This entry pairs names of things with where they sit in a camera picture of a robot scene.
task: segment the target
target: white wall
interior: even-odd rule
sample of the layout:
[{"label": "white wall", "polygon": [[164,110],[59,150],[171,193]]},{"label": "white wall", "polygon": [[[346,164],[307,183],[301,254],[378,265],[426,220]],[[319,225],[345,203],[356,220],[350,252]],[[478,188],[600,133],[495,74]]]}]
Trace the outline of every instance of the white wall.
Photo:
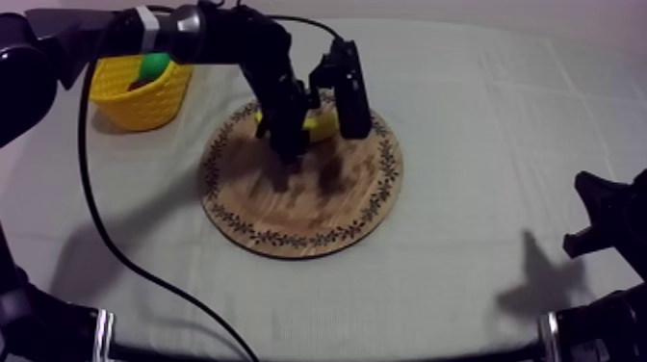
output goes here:
[{"label": "white wall", "polygon": [[[124,8],[178,0],[5,0],[3,11],[33,7]],[[244,0],[271,13],[313,17],[399,17],[463,22],[582,40],[647,53],[647,0]]]}]

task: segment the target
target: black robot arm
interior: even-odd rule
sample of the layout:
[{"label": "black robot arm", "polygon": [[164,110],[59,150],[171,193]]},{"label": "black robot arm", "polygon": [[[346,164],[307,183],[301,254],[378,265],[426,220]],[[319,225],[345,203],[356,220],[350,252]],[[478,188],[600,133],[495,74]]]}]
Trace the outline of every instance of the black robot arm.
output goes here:
[{"label": "black robot arm", "polygon": [[[101,32],[119,14],[100,57],[166,52],[179,64],[239,65],[261,105],[257,136],[269,131],[272,149],[285,162],[305,151],[308,135],[301,126],[308,109],[319,106],[319,97],[296,78],[289,56],[292,39],[281,25],[249,7],[224,9],[209,1],[155,10],[160,9],[0,14],[0,147],[47,114],[57,81],[71,88],[91,61]],[[335,90],[343,137],[366,138],[371,117],[354,43],[335,39],[324,58],[334,74],[329,84],[311,87]]]},{"label": "black robot arm", "polygon": [[[69,90],[83,68],[96,61],[100,39],[99,58],[166,52],[179,64],[239,65],[261,105],[257,136],[269,132],[272,149],[285,162],[309,143],[301,128],[308,109],[319,107],[318,88],[335,91],[342,137],[365,138],[371,129],[352,41],[335,34],[320,65],[331,77],[311,85],[313,93],[293,72],[291,36],[282,26],[249,7],[224,9],[200,1],[175,10],[0,14],[0,147],[45,117],[57,82]],[[39,291],[14,264],[0,227],[0,331],[6,350],[35,362],[107,360],[111,316]]]}]

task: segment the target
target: yellow basket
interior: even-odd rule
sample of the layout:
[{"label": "yellow basket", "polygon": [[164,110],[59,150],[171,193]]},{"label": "yellow basket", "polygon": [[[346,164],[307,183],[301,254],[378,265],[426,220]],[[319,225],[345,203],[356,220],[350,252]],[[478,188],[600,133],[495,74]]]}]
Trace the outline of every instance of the yellow basket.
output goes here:
[{"label": "yellow basket", "polygon": [[128,91],[139,74],[143,56],[106,58],[92,77],[90,99],[120,127],[145,131],[170,122],[182,104],[191,78],[190,65],[170,62],[164,73],[147,85]]}]

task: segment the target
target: wooden tray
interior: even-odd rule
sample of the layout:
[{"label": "wooden tray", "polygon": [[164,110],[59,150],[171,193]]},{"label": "wooden tray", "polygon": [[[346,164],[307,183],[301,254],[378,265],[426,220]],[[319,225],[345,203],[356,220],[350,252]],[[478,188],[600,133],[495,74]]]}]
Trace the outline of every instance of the wooden tray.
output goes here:
[{"label": "wooden tray", "polygon": [[[323,99],[324,111],[334,99]],[[336,135],[284,166],[254,138],[257,102],[234,113],[208,142],[200,164],[202,205],[232,242],[266,256],[323,256],[357,243],[388,214],[402,180],[396,137],[373,113],[366,140]]]}]

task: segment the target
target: white tablecloth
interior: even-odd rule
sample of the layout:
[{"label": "white tablecloth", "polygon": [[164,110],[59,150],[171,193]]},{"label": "white tablecloth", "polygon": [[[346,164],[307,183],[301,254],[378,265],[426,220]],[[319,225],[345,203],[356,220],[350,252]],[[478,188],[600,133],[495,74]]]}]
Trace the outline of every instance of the white tablecloth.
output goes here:
[{"label": "white tablecloth", "polygon": [[[124,135],[90,116],[97,202],[128,256],[211,305],[261,357],[299,360],[524,343],[541,313],[638,282],[614,250],[570,261],[561,239],[587,226],[578,171],[629,182],[647,167],[643,60],[470,26],[329,24],[357,41],[371,105],[401,143],[389,217],[358,245],[307,262],[229,243],[200,207],[195,168],[210,134],[252,95],[237,67],[200,66],[178,118],[160,130]],[[330,39],[288,29],[307,79]],[[15,258],[55,296],[116,312],[120,342],[236,355],[205,315],[98,240],[77,170],[79,89],[61,92],[23,140],[4,187]]]}]

